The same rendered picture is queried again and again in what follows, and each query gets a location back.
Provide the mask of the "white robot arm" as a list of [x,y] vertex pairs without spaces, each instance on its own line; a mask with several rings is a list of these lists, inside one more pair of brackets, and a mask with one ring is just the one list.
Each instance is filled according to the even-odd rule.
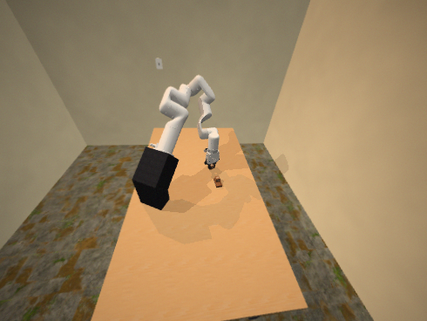
[[181,85],[180,92],[171,86],[166,89],[159,111],[173,120],[166,123],[159,143],[150,144],[153,149],[174,157],[173,150],[189,114],[186,108],[190,97],[196,95],[201,89],[206,93],[203,93],[198,99],[200,109],[200,119],[197,124],[198,134],[202,140],[208,139],[208,148],[204,149],[204,153],[215,154],[218,152],[220,136],[217,128],[201,128],[201,123],[212,117],[210,104],[215,100],[214,92],[201,76],[196,76],[189,85]]

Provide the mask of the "brown wooden tray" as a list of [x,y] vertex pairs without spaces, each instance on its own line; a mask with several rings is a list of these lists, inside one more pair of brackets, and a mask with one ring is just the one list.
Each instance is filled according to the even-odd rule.
[[214,184],[215,184],[215,186],[216,186],[217,188],[222,187],[221,181],[219,181],[219,182],[215,182],[215,179],[214,179],[214,178],[213,178],[213,181],[214,181]]

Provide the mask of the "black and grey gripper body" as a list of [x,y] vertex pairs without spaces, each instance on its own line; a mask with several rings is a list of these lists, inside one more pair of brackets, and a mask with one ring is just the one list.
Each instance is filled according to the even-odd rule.
[[206,154],[207,164],[215,163],[215,162],[219,161],[219,159],[220,159],[220,152],[219,152],[219,150],[215,154],[211,154],[209,152],[207,152],[207,154]]

